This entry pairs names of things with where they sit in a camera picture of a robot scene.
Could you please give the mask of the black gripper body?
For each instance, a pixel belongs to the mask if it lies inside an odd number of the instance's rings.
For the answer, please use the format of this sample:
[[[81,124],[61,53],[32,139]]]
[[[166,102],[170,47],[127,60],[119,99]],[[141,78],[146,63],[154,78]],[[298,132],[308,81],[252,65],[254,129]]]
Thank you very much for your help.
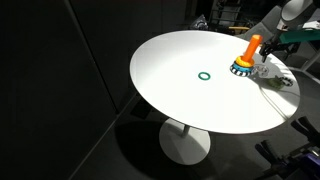
[[[283,43],[279,38],[274,37],[272,39],[272,52],[284,51],[286,54],[290,55],[296,53],[300,47],[299,42],[289,42]]]

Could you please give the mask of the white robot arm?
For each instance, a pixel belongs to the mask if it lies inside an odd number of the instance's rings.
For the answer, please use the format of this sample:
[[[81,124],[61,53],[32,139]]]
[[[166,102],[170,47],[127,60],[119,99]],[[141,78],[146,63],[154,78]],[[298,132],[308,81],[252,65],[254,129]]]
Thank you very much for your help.
[[[265,62],[267,56],[276,50],[280,44],[280,36],[285,31],[308,22],[319,8],[320,0],[289,0],[286,2],[280,12],[276,33],[262,45],[259,51],[262,62]]]

